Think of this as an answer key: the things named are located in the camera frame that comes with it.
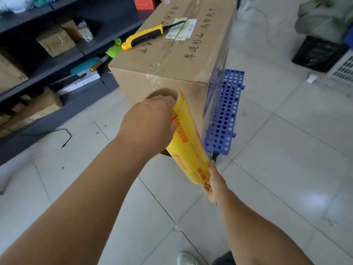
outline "hand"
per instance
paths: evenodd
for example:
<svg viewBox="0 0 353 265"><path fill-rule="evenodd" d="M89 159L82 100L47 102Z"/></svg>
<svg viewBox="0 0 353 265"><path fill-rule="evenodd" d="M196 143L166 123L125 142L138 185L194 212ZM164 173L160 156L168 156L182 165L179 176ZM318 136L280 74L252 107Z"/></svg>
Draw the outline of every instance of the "hand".
<svg viewBox="0 0 353 265"><path fill-rule="evenodd" d="M208 169L211 174L210 181L204 184L203 191L207 194L208 201L217 205L217 197L222 193L229 191L229 189L224 178L218 173L216 164L213 160L210 161Z"/></svg>
<svg viewBox="0 0 353 265"><path fill-rule="evenodd" d="M171 96L156 96L134 105L124 116L117 139L135 147L151 159L171 142L177 124L172 122L175 100Z"/></svg>

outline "yellow plastic wrap roll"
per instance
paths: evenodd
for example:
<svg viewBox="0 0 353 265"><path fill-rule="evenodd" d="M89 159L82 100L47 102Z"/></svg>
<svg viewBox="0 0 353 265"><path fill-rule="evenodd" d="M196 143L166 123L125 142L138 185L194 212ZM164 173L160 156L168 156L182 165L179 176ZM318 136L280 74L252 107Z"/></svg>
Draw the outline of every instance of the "yellow plastic wrap roll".
<svg viewBox="0 0 353 265"><path fill-rule="evenodd" d="M202 146L183 92L171 88L162 88L153 92L149 98L158 95L172 96L176 100L172 121L178 125L178 128L167 147L167 151L191 182L199 185L205 184L210 178L208 171L210 161Z"/></svg>

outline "yellow knife handle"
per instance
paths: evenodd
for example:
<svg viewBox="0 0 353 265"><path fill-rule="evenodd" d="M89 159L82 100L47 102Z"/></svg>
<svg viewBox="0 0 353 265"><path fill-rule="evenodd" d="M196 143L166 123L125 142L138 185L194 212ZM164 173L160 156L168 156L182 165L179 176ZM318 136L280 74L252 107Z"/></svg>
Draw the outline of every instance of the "yellow knife handle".
<svg viewBox="0 0 353 265"><path fill-rule="evenodd" d="M135 45L142 43L143 41L146 41L151 38L158 37L159 35L163 34L163 26L158 25L156 27L140 31L138 33L135 33L134 35L129 36L125 43L121 45L121 48L124 50L130 49L134 47Z"/></svg>

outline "white shoe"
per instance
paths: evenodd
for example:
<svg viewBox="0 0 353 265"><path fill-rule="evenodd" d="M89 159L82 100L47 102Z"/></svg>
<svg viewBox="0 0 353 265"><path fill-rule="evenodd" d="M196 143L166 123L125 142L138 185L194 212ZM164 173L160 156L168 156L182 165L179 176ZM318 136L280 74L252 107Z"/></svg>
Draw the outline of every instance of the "white shoe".
<svg viewBox="0 0 353 265"><path fill-rule="evenodd" d="M178 265L201 265L201 263L189 252L182 251L178 256Z"/></svg>

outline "blue plastic grid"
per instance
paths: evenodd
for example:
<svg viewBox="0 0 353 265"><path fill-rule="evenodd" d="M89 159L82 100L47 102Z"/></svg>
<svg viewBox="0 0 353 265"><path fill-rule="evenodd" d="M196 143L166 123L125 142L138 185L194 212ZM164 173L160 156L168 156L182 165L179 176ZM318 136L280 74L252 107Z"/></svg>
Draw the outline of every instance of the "blue plastic grid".
<svg viewBox="0 0 353 265"><path fill-rule="evenodd" d="M206 131L205 150L217 151L227 155L231 148L241 91L244 90L245 72L237 70L224 71L220 101L215 107L212 122Z"/></svg>

